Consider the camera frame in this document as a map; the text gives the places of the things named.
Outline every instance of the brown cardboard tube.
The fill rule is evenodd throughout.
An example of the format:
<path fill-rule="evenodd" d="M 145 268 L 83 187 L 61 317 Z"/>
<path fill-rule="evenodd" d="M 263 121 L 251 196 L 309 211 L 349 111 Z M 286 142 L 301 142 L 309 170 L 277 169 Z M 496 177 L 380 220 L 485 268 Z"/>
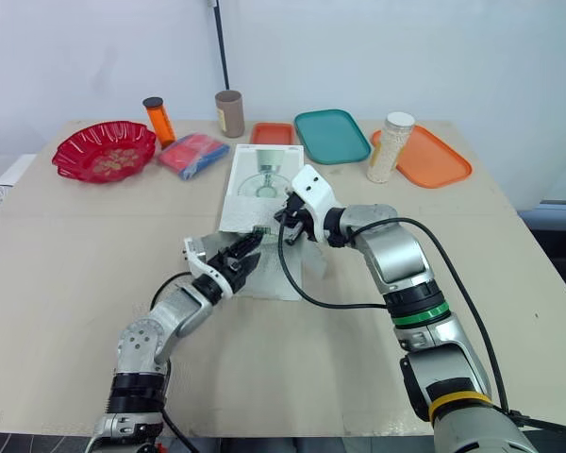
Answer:
<path fill-rule="evenodd" d="M 240 137 L 245 132 L 243 120 L 243 100 L 241 93 L 226 90 L 216 94 L 216 112 L 220 129 L 231 139 Z"/>

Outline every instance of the teal tray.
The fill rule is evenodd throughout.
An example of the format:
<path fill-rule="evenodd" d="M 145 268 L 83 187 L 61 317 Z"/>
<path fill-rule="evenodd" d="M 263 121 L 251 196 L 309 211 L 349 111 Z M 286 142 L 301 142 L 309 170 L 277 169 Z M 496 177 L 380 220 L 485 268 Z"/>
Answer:
<path fill-rule="evenodd" d="M 367 159 L 371 152 L 367 139 L 347 111 L 307 111 L 296 116 L 293 123 L 308 157 L 315 162 L 356 162 Z"/>

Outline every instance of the floor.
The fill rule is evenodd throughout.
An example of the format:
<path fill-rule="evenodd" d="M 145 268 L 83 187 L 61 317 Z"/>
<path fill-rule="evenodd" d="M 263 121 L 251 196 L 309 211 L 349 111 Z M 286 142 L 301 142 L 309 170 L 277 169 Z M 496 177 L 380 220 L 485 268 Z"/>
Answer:
<path fill-rule="evenodd" d="M 532 431 L 540 453 L 566 453 L 566 436 Z M 0 433 L 0 453 L 82 453 L 88 438 Z M 431 436 L 361 438 L 192 439 L 202 453 L 434 453 Z M 162 440 L 169 453 L 187 453 L 178 440 Z"/>

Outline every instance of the red plastic bowl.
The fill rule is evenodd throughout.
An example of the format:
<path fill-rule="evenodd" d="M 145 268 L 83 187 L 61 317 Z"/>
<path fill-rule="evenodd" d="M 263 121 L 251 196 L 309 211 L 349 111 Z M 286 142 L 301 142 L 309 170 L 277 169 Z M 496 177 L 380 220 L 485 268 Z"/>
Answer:
<path fill-rule="evenodd" d="M 58 174 L 86 182 L 114 182 L 134 175 L 155 153 L 155 134 L 130 121 L 109 121 L 78 130 L 53 157 Z"/>

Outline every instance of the yellow band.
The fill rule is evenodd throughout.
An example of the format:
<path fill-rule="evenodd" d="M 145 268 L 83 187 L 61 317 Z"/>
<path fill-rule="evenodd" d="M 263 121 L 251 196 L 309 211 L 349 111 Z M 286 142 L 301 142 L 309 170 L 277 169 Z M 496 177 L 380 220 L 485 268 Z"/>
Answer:
<path fill-rule="evenodd" d="M 443 396 L 436 398 L 430 404 L 428 409 L 428 415 L 430 417 L 430 422 L 434 423 L 432 416 L 434 415 L 434 411 L 439 408 L 440 406 L 451 403 L 453 401 L 459 401 L 460 399 L 479 399 L 480 401 L 484 401 L 485 403 L 492 404 L 491 399 L 488 398 L 485 394 L 481 394 L 479 392 L 474 392 L 471 390 L 466 390 L 462 392 L 454 392 L 452 394 L 444 394 Z"/>

